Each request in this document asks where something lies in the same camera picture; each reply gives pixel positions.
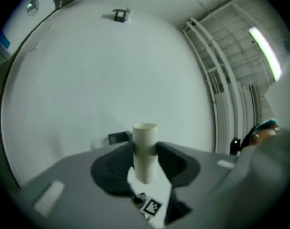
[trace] fluorescent light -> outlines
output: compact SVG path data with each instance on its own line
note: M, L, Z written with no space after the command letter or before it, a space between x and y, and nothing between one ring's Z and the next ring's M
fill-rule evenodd
M263 34L256 27L250 28L249 33L257 42L257 44L263 51L266 59L268 60L268 63L272 70L275 81L279 80L280 77L283 75L283 71L278 61L278 58L275 55L274 51L272 50L271 46L269 45L267 39L263 36Z

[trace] ceiling light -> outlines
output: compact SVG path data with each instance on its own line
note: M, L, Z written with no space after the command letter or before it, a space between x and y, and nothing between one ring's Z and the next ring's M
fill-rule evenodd
M274 76L275 81L278 81L279 78L282 76L283 71L278 61L277 56L275 55L274 51L272 50L270 44L268 43L267 39L263 36L263 34L258 30L256 27L252 27L249 29L249 33L257 42L261 50L263 51Z

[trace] white wall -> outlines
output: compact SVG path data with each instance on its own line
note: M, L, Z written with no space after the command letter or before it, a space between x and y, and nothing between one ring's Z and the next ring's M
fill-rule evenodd
M18 182L141 122L157 123L161 141L211 151L211 103L179 30L136 10L130 23L113 22L101 15L114 6L74 3L29 37L6 83L2 135Z
M283 68L282 77L265 93L280 128L290 130L290 60Z

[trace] blue sticker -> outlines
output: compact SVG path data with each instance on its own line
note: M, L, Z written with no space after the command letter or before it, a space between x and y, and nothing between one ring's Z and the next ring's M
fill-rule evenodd
M8 48L10 46L10 41L6 38L3 31L0 32L0 42L5 48Z

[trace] curved white panel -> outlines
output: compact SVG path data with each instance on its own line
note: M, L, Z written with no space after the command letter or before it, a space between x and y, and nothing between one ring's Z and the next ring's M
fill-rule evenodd
M73 3L27 39L6 82L1 128L18 182L135 123L211 152L211 100L182 33L145 13L118 23L102 17L113 6Z

